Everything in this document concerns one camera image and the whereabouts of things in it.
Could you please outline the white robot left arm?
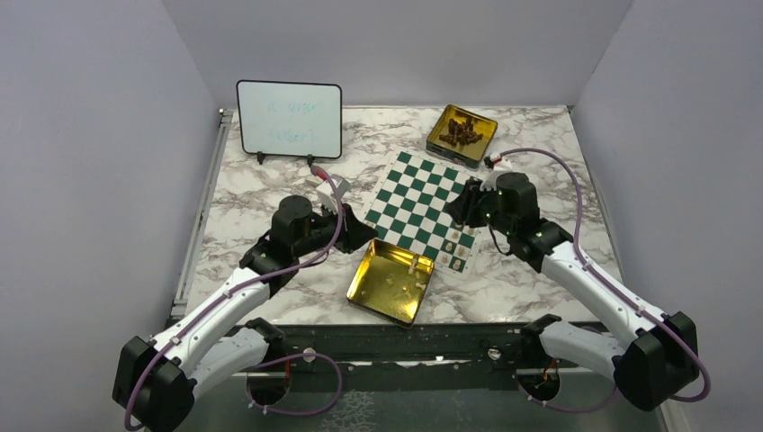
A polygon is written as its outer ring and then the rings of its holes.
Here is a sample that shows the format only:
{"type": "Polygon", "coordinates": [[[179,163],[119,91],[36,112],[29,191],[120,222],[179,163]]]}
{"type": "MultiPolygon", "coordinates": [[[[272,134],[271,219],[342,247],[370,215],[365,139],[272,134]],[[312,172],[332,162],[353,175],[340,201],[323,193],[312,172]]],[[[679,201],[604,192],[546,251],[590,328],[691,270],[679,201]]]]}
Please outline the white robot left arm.
{"type": "Polygon", "coordinates": [[[217,292],[154,337],[133,337],[122,347],[112,399],[125,410],[125,429],[173,431],[195,401],[228,376],[255,365],[276,367],[283,357],[281,330],[258,318],[234,336],[229,331],[332,248],[349,254],[377,235],[347,203],[315,213],[304,196],[282,199],[271,228],[217,292]]]}

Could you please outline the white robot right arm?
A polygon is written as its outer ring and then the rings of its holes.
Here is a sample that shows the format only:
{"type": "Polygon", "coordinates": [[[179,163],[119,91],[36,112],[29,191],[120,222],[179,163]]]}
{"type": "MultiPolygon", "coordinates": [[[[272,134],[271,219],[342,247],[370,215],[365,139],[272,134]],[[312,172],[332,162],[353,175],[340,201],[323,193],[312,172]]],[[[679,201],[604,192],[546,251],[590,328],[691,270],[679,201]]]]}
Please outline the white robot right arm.
{"type": "Polygon", "coordinates": [[[444,207],[458,225],[505,236],[511,255],[561,285],[606,327],[605,334],[546,314],[520,331],[519,354],[529,365],[567,360],[610,380],[635,408],[650,411],[701,374],[696,325],[640,300],[590,260],[574,237],[540,214],[527,175],[491,182],[471,178],[444,207]]]}

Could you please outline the green white chess board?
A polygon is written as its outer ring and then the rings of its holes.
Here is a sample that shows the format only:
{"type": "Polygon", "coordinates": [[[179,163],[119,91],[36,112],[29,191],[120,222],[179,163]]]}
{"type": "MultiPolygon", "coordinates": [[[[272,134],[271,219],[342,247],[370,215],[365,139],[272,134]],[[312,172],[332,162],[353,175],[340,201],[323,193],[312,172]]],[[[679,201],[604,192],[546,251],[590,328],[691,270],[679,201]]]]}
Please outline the green white chess board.
{"type": "Polygon", "coordinates": [[[472,172],[440,159],[407,151],[393,151],[362,210],[363,222],[378,231],[377,238],[435,261],[435,269],[454,279],[465,280],[491,264],[485,228],[456,225],[444,207],[461,192],[472,172]],[[457,242],[450,230],[462,235],[457,242]],[[439,255],[451,255],[449,265],[439,255]],[[451,268],[462,260],[462,270],[451,268]]]}

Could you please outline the gold tin white pieces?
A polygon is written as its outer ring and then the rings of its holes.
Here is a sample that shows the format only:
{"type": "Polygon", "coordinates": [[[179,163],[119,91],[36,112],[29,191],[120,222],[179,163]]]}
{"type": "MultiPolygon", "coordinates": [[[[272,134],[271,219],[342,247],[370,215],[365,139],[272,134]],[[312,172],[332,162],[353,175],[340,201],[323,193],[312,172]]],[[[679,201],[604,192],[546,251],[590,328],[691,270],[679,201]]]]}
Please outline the gold tin white pieces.
{"type": "Polygon", "coordinates": [[[374,239],[346,292],[354,306],[409,329],[416,320],[435,261],[374,239]]]}

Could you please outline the gold tin dark pieces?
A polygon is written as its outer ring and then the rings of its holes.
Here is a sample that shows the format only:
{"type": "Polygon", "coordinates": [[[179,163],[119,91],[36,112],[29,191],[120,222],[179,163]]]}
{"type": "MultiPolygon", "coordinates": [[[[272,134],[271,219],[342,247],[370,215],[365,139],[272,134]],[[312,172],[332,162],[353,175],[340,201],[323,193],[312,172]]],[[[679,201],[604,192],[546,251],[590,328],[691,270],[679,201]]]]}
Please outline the gold tin dark pieces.
{"type": "Polygon", "coordinates": [[[426,137],[426,151],[476,170],[497,130],[497,121],[448,104],[426,137]]]}

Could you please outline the pile of dark chess pieces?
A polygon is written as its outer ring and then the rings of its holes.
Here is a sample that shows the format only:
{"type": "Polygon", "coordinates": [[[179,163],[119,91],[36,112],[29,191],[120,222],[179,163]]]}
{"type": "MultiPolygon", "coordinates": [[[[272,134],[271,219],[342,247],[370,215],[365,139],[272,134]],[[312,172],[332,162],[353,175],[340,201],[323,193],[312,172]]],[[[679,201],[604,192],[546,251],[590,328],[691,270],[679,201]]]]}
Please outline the pile of dark chess pieces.
{"type": "Polygon", "coordinates": [[[455,118],[449,119],[447,123],[447,132],[439,135],[439,139],[452,146],[468,146],[476,144],[483,138],[481,133],[474,129],[472,117],[467,117],[464,121],[457,121],[455,118]]]}

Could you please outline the small whiteboard on stand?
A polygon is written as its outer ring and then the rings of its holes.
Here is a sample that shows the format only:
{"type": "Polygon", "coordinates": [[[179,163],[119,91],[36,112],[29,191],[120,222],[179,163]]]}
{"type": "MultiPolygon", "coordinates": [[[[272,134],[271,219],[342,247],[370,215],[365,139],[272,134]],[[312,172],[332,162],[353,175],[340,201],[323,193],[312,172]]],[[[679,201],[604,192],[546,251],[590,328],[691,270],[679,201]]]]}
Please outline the small whiteboard on stand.
{"type": "Polygon", "coordinates": [[[336,160],[343,153],[340,85],[264,80],[236,83],[242,150],[268,156],[336,160]]]}

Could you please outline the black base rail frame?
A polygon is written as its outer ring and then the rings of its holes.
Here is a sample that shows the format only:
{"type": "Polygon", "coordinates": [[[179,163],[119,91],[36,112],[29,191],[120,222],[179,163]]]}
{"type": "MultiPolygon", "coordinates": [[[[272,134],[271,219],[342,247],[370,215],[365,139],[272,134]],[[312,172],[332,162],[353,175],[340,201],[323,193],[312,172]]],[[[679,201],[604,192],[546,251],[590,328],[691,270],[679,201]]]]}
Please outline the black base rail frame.
{"type": "Polygon", "coordinates": [[[166,384],[168,394],[200,398],[236,373],[255,392],[514,391],[513,373],[543,379],[550,357],[531,354],[518,323],[294,325],[262,319],[235,326],[190,373],[176,367],[143,384],[166,384]]]}

